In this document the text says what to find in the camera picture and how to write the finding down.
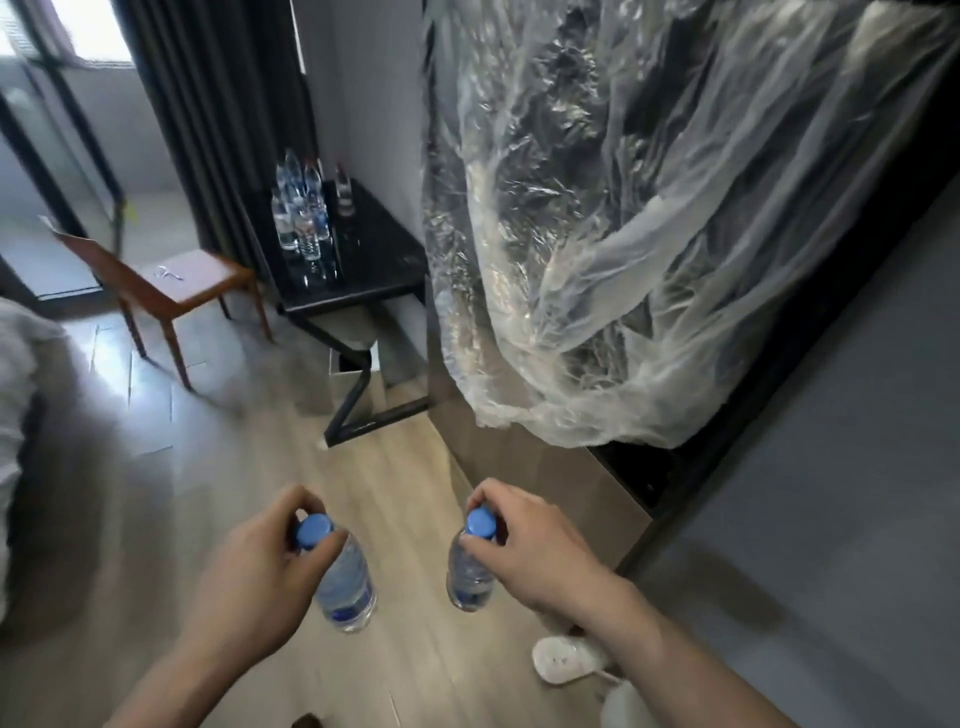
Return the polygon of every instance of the white slipper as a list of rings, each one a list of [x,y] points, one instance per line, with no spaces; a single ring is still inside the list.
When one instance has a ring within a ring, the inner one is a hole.
[[[534,668],[543,682],[563,685],[598,672],[610,657],[585,637],[544,637],[533,649]]]

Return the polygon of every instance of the bottle label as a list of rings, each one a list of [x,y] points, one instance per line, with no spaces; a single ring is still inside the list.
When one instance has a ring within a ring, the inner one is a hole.
[[[370,606],[371,599],[373,599],[373,590],[371,588],[371,583],[368,580],[367,586],[364,587],[363,593],[360,594],[360,598],[358,598],[348,607],[340,607],[339,609],[330,610],[327,613],[327,616],[330,618],[330,621],[353,621],[363,614],[363,611]]]

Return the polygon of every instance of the chair seat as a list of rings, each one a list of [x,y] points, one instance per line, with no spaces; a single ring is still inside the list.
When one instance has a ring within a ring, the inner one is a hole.
[[[238,280],[252,275],[249,269],[232,260],[204,250],[174,255],[135,270],[185,309],[212,301],[234,287]]]

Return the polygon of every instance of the right hand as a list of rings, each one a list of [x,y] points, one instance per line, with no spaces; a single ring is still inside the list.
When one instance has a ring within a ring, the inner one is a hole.
[[[543,498],[493,478],[477,486],[467,510],[484,504],[506,524],[506,542],[464,535],[464,549],[525,606],[577,620],[584,597],[612,572],[573,523]]]

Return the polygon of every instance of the curtain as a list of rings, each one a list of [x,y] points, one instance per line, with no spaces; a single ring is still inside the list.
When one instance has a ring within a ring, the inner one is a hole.
[[[261,276],[286,148],[317,155],[289,0],[113,0],[201,245]],[[252,225],[251,220],[258,221]]]

